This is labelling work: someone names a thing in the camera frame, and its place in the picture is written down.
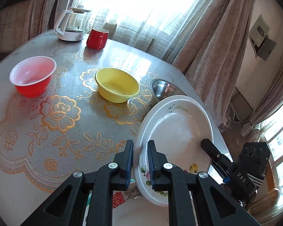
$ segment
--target mug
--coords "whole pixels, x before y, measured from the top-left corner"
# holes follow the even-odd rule
[[[101,28],[93,28],[87,39],[87,47],[101,50],[106,46],[109,31]]]

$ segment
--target lace tablecloth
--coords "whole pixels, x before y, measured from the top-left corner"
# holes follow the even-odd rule
[[[34,184],[52,192],[74,171],[96,171],[123,151],[125,141],[135,139],[151,108],[152,79],[175,83],[202,104],[184,75],[170,64],[112,40],[104,50],[92,50],[85,47],[86,39],[63,42],[47,31],[0,63],[0,170],[4,171],[0,172],[0,214],[5,220],[10,213],[4,200],[10,195],[3,198],[1,189],[18,193]],[[18,62],[38,55],[53,58],[57,69],[41,96],[25,98],[10,83],[9,73]],[[95,72],[103,67],[119,68],[134,76],[140,84],[139,95],[123,104],[103,99],[94,80]],[[214,125],[213,130],[215,145],[227,154]],[[25,174],[33,184],[23,176],[13,182],[8,177],[15,176],[12,173]],[[34,191],[34,196],[15,195],[21,198],[18,206],[22,214],[16,215],[18,220],[11,220],[11,225],[21,223],[46,198],[46,194],[38,196]]]

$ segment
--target window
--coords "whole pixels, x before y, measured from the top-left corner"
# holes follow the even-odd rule
[[[272,155],[270,162],[281,191],[279,204],[283,204],[283,105],[271,117],[260,123],[263,141],[267,142]]]
[[[178,44],[210,0],[74,0],[90,13],[72,14],[70,26],[107,29],[109,38],[172,62]]]

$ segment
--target silver screw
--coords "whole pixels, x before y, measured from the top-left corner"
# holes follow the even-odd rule
[[[80,172],[80,171],[76,171],[76,172],[74,172],[73,173],[73,176],[74,177],[81,177],[83,174],[82,174],[82,172]]]
[[[171,163],[165,163],[164,164],[164,168],[166,169],[171,169],[173,167],[173,165]]]
[[[201,178],[207,178],[207,177],[208,177],[208,174],[207,174],[206,172],[200,172],[200,173],[199,173],[199,176],[200,176]]]
[[[109,163],[108,167],[111,168],[111,169],[117,168],[117,163],[111,162],[111,163]]]

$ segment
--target metal bowl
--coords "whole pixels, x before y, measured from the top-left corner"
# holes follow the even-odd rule
[[[181,91],[177,86],[162,79],[153,79],[150,82],[150,91],[152,93],[152,98],[151,98],[152,107],[156,105],[159,101],[162,101],[163,99],[169,96],[173,96],[173,95],[186,96],[186,94],[183,91]]]

